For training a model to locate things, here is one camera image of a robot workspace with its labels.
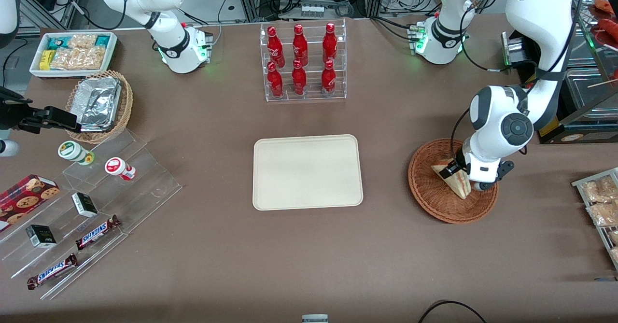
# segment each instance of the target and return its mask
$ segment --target cookie box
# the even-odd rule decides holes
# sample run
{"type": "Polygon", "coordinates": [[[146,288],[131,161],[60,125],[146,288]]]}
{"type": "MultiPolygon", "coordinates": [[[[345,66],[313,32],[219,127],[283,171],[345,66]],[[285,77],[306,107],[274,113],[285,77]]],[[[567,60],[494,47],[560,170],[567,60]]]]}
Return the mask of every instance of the cookie box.
{"type": "Polygon", "coordinates": [[[55,32],[55,33],[45,33],[41,37],[41,41],[37,48],[37,52],[35,53],[35,57],[32,59],[32,63],[30,65],[30,73],[33,76],[37,76],[41,79],[66,79],[66,78],[78,78],[90,76],[91,74],[105,72],[110,66],[110,62],[112,60],[112,56],[114,55],[114,49],[117,42],[117,37],[112,32],[108,31],[75,31],[75,32],[55,32]],[[43,57],[44,51],[48,49],[49,41],[52,39],[58,39],[60,37],[67,37],[73,34],[84,34],[84,35],[98,35],[98,36],[108,36],[110,40],[107,43],[105,49],[105,55],[103,56],[103,61],[101,63],[101,68],[99,70],[41,70],[40,69],[40,61],[43,57]]]}
{"type": "Polygon", "coordinates": [[[19,218],[59,193],[58,185],[43,177],[29,175],[4,193],[0,193],[0,232],[19,218]]]}

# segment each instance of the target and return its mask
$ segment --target beige tray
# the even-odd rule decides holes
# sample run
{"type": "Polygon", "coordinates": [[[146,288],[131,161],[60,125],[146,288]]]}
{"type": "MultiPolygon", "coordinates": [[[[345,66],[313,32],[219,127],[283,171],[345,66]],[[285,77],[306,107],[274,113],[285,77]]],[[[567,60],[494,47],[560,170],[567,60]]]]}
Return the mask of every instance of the beige tray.
{"type": "Polygon", "coordinates": [[[253,206],[260,211],[358,206],[363,184],[352,135],[273,138],[253,149],[253,206]]]}

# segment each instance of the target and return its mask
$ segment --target small bottle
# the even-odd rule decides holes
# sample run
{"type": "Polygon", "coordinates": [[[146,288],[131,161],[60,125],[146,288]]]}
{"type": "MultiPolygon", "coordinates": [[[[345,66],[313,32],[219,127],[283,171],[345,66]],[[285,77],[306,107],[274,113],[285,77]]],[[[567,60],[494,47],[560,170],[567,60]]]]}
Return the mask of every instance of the small bottle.
{"type": "Polygon", "coordinates": [[[131,167],[121,158],[114,157],[105,163],[105,171],[112,176],[119,176],[125,181],[135,178],[135,167],[131,167]]]}
{"type": "Polygon", "coordinates": [[[285,66],[285,58],[283,57],[283,44],[277,37],[277,30],[270,26],[267,29],[268,32],[268,54],[271,57],[271,61],[277,64],[278,68],[285,66]]]}
{"type": "Polygon", "coordinates": [[[335,93],[335,78],[337,74],[333,70],[333,61],[329,60],[324,63],[322,71],[322,96],[331,97],[335,93]]]}
{"type": "Polygon", "coordinates": [[[309,49],[307,48],[307,38],[305,38],[301,24],[294,25],[292,48],[294,49],[294,58],[299,59],[303,67],[306,66],[309,63],[309,49]]]}
{"type": "Polygon", "coordinates": [[[79,163],[79,165],[90,165],[95,160],[95,154],[88,149],[84,149],[79,143],[68,140],[58,147],[60,158],[79,163]]]}
{"type": "Polygon", "coordinates": [[[274,62],[269,61],[267,63],[268,68],[268,85],[271,89],[272,97],[274,98],[282,98],[283,97],[283,79],[281,78],[280,73],[277,70],[277,66],[274,62]]]}
{"type": "Polygon", "coordinates": [[[322,41],[322,49],[324,63],[337,57],[337,37],[335,36],[335,24],[332,22],[326,24],[326,35],[324,35],[324,41],[322,41]]]}
{"type": "Polygon", "coordinates": [[[300,59],[294,60],[294,70],[292,71],[292,81],[294,81],[294,94],[303,96],[307,89],[307,73],[303,68],[300,59]]]}

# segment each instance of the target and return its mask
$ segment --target red cookie box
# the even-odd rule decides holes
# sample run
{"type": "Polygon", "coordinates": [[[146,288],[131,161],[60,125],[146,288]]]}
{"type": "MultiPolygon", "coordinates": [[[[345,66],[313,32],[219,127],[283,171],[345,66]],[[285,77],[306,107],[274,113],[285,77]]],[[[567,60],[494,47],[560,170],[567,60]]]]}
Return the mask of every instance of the red cookie box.
{"type": "Polygon", "coordinates": [[[59,193],[56,182],[29,175],[0,193],[0,232],[59,193]]]}

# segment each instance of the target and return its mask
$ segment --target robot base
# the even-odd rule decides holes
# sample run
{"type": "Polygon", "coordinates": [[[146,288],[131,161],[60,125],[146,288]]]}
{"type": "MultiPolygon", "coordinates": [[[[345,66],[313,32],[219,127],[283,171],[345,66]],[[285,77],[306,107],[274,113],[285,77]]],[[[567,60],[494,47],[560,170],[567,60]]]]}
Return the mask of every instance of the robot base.
{"type": "Polygon", "coordinates": [[[434,21],[435,17],[430,17],[426,21],[417,22],[416,26],[408,29],[408,37],[418,40],[417,42],[410,42],[410,52],[413,55],[424,57],[430,63],[448,64],[461,52],[461,43],[457,40],[452,40],[452,46],[444,48],[431,31],[434,21]]]}
{"type": "Polygon", "coordinates": [[[196,28],[185,28],[189,33],[189,44],[175,58],[165,56],[161,49],[161,57],[163,62],[176,73],[189,73],[201,66],[203,63],[210,63],[212,54],[212,36],[206,36],[205,32],[196,28]]]}

